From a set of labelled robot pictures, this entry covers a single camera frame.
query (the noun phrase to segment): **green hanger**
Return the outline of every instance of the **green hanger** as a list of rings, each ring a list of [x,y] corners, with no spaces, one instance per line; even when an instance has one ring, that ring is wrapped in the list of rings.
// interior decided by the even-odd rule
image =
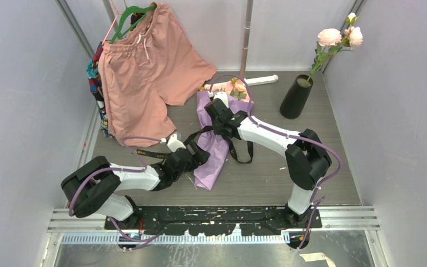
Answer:
[[[141,7],[138,7],[138,6],[132,6],[132,7],[128,7],[127,9],[125,9],[125,11],[120,16],[120,21],[118,23],[117,31],[113,35],[110,43],[113,43],[117,37],[118,38],[122,38],[123,36],[125,36],[127,34],[127,32],[129,32],[133,28],[135,28],[135,26],[137,26],[137,24],[146,17],[146,12],[148,12],[150,10],[153,10],[155,8],[156,8],[156,4],[153,5],[153,6],[149,6],[147,8],[141,8]],[[120,34],[120,32],[122,31],[123,23],[133,13],[144,13],[144,15],[138,21],[136,21],[133,25],[131,25],[130,28],[128,28],[128,30],[126,30],[124,33]]]

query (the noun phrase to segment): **elastic waistband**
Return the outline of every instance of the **elastic waistband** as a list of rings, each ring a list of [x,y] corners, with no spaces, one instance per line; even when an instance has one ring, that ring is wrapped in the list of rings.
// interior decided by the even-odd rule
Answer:
[[[141,38],[149,37],[153,27],[156,25],[157,17],[160,15],[160,13],[162,13],[163,9],[166,9],[166,7],[169,8],[164,3],[151,3],[151,5],[153,4],[156,4],[155,10],[146,12],[146,16],[143,18],[143,20],[137,24],[135,29],[128,32],[126,38],[122,40],[115,40],[114,43],[104,42],[104,52],[129,52],[132,51],[138,44],[143,44],[142,42],[138,42],[139,36],[142,34]]]

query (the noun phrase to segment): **gray table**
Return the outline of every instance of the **gray table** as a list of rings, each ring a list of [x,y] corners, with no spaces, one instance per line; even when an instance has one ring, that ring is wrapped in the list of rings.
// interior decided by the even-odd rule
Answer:
[[[337,176],[323,184],[318,197],[326,196],[325,205],[360,205],[358,193],[348,167],[341,143],[340,134],[331,110],[330,101],[321,73],[314,76],[314,87],[302,115],[295,120],[283,118],[279,113],[280,103],[295,77],[302,72],[246,72],[246,78],[277,74],[279,80],[268,85],[252,86],[252,114],[259,119],[278,127],[303,131],[314,130],[322,142],[341,155],[344,168]],[[168,107],[168,115],[183,137],[200,129],[196,113],[195,96],[182,107]],[[240,160],[247,159],[246,142],[236,141],[235,147]],[[171,187],[158,192],[143,190],[120,191],[131,196],[137,205],[284,205],[290,197],[292,182],[289,178],[284,157],[257,144],[254,145],[255,157],[250,165],[235,162],[229,155],[228,161],[217,179],[212,191],[195,188],[187,176],[194,179],[192,173],[184,174]],[[166,145],[156,145],[148,150],[169,152]],[[100,132],[93,156],[106,156],[110,162],[141,166],[137,157],[120,146],[115,139],[107,139]],[[146,158],[147,162],[159,160]],[[329,173],[336,169],[336,160]]]

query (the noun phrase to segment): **pink hanger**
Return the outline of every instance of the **pink hanger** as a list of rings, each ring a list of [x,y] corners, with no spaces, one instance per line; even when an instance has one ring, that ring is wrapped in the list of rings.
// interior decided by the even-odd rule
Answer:
[[[101,41],[101,45],[102,44],[104,44],[104,42],[106,41],[106,39],[107,39],[107,37],[109,36],[109,34],[110,34],[110,31],[112,30],[112,28],[113,28],[113,26],[115,25],[115,22],[117,21],[117,17],[118,17],[118,15],[121,15],[121,13],[118,11],[118,9],[117,9],[117,6],[115,5],[115,3],[113,2],[113,0],[111,0],[111,2],[112,2],[112,7],[113,7],[113,9],[115,9],[115,18],[113,19],[113,22],[112,22],[112,25],[111,25],[111,27],[109,28],[109,31],[107,32],[107,34],[106,34],[106,36],[104,37],[104,39]]]

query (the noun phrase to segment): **white pole base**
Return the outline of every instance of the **white pole base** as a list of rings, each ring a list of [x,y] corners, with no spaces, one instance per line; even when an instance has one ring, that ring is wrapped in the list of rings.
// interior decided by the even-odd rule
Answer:
[[[245,79],[245,81],[246,83],[248,83],[249,86],[253,86],[253,85],[264,85],[267,83],[273,83],[273,82],[276,82],[278,79],[279,77],[274,74],[272,76]]]

